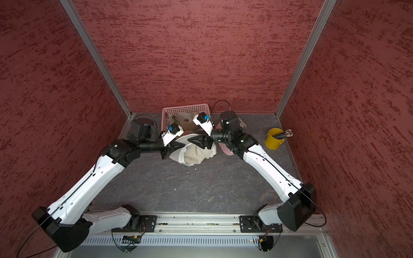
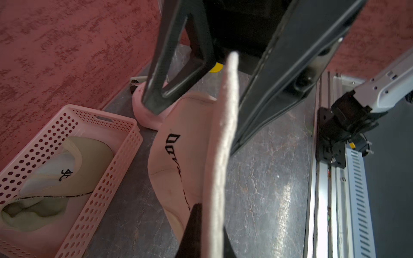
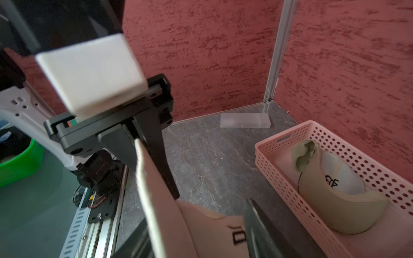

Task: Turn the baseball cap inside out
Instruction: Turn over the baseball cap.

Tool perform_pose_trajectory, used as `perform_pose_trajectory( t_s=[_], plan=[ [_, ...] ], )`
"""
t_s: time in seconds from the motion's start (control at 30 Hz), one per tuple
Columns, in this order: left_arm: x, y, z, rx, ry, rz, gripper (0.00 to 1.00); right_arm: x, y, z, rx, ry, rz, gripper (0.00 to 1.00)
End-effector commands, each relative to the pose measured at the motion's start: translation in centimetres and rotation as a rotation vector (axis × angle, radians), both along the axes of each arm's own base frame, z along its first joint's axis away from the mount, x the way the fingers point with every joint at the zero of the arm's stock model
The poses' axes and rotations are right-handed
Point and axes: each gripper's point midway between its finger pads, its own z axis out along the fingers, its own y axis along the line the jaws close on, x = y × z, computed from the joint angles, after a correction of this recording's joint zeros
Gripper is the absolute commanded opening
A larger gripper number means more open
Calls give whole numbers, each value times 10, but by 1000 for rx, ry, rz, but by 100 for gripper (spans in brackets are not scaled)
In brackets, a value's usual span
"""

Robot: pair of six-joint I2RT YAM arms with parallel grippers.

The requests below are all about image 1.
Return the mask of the cream baseball cap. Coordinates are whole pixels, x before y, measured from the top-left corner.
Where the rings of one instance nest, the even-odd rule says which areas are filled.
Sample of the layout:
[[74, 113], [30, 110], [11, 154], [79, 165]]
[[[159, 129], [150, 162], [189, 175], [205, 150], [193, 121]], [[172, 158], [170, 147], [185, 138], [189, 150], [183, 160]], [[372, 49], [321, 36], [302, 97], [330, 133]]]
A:
[[172, 152], [170, 154], [170, 159], [190, 167], [195, 164], [200, 164], [204, 159], [212, 158], [217, 154], [217, 147], [215, 144], [212, 145], [211, 149], [202, 149], [201, 147], [188, 141], [189, 138], [195, 136], [197, 136], [197, 134], [189, 134], [180, 137], [176, 142], [182, 143], [185, 146]]

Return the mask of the pink baseball cap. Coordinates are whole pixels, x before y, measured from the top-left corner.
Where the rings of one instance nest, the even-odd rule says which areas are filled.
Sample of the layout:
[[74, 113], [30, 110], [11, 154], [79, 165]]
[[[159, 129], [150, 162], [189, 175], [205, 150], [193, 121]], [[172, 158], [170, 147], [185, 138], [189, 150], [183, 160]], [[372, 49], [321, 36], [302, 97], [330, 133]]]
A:
[[[220, 122], [216, 125], [217, 129], [221, 129], [222, 126], [220, 124]], [[223, 153], [227, 156], [233, 156], [234, 154], [232, 153], [232, 151], [226, 146], [226, 144], [219, 142], [219, 147], [221, 148], [221, 150], [223, 151]]]

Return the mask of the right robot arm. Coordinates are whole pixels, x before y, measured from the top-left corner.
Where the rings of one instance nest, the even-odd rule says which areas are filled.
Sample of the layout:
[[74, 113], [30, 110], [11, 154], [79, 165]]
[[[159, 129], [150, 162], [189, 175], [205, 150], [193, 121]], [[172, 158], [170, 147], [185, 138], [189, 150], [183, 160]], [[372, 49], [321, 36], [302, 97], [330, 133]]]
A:
[[219, 129], [214, 128], [211, 117], [201, 112], [193, 118], [203, 133], [189, 138], [189, 142], [211, 149], [214, 143], [224, 144], [234, 155], [252, 166], [275, 190], [280, 205], [265, 205], [254, 216], [258, 230], [272, 224], [283, 224], [296, 232], [316, 212], [316, 188], [303, 184], [278, 165], [250, 134], [245, 133], [233, 111], [220, 115]]

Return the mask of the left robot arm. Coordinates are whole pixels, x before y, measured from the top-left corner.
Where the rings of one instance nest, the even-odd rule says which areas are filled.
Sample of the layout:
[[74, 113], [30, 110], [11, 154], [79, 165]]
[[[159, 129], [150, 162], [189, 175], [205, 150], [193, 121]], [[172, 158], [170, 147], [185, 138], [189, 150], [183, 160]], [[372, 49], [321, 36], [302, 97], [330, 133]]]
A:
[[142, 229], [140, 213], [127, 204], [99, 213], [86, 209], [102, 189], [143, 153], [160, 153], [166, 159], [184, 144], [175, 141], [183, 135], [177, 124], [159, 133], [156, 124], [146, 118], [134, 120], [125, 139], [117, 139], [104, 148], [91, 169], [62, 197], [49, 207], [39, 207], [32, 214], [40, 228], [63, 252], [79, 247], [89, 236], [126, 229]]

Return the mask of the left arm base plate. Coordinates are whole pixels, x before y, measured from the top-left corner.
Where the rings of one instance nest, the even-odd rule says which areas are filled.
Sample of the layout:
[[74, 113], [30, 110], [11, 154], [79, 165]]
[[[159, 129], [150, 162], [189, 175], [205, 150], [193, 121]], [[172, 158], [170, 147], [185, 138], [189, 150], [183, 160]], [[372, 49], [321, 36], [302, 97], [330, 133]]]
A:
[[156, 215], [133, 216], [126, 226], [112, 229], [113, 232], [153, 233], [157, 222]]

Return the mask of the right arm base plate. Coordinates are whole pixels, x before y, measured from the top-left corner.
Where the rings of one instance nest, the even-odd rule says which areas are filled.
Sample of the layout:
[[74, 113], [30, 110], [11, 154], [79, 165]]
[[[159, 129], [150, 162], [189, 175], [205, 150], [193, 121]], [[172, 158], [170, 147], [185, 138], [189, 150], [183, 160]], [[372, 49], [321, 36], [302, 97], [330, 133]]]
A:
[[240, 231], [242, 233], [282, 233], [281, 224], [266, 225], [258, 216], [240, 216]]

